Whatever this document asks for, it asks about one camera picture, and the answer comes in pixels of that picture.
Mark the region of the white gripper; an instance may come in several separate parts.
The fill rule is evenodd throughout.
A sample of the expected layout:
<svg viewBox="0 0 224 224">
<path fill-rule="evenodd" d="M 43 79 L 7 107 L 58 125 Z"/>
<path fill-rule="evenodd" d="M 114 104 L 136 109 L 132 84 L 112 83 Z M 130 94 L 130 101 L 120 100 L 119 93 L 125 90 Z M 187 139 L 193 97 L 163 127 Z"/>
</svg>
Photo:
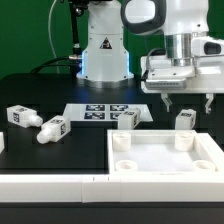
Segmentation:
<svg viewBox="0 0 224 224">
<path fill-rule="evenodd" d="M 224 93 L 224 40 L 209 36 L 167 36 L 165 50 L 141 58 L 141 88 L 161 93 L 170 111 L 168 93 L 206 93 L 205 112 L 211 112 L 214 93 Z"/>
</svg>

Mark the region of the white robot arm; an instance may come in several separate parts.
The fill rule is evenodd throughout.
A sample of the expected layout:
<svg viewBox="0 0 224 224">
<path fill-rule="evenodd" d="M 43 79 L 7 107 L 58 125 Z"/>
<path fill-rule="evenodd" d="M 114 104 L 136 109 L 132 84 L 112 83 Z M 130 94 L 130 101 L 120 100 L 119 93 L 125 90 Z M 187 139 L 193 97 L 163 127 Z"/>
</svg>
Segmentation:
<svg viewBox="0 0 224 224">
<path fill-rule="evenodd" d="M 88 45 L 78 81 L 95 88 L 126 83 L 129 55 L 125 30 L 136 35 L 162 34 L 165 54 L 141 59 L 141 88 L 159 93 L 165 105 L 172 93 L 204 93 L 206 108 L 224 93 L 224 40 L 208 35 L 208 0 L 87 0 Z"/>
</svg>

